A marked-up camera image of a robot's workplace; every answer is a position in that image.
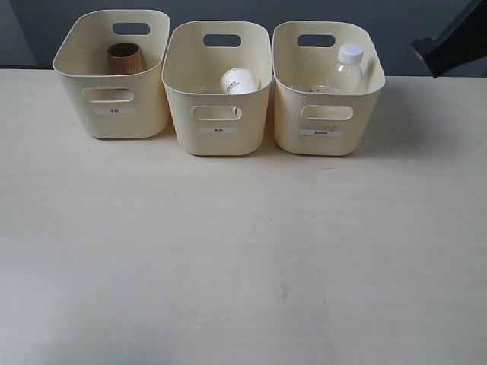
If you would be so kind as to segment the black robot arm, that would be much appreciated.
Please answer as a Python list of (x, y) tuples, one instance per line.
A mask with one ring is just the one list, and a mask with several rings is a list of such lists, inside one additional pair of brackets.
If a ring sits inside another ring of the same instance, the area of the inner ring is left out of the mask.
[(414, 40), (412, 48), (434, 78), (485, 58), (486, 0), (470, 1), (437, 37)]

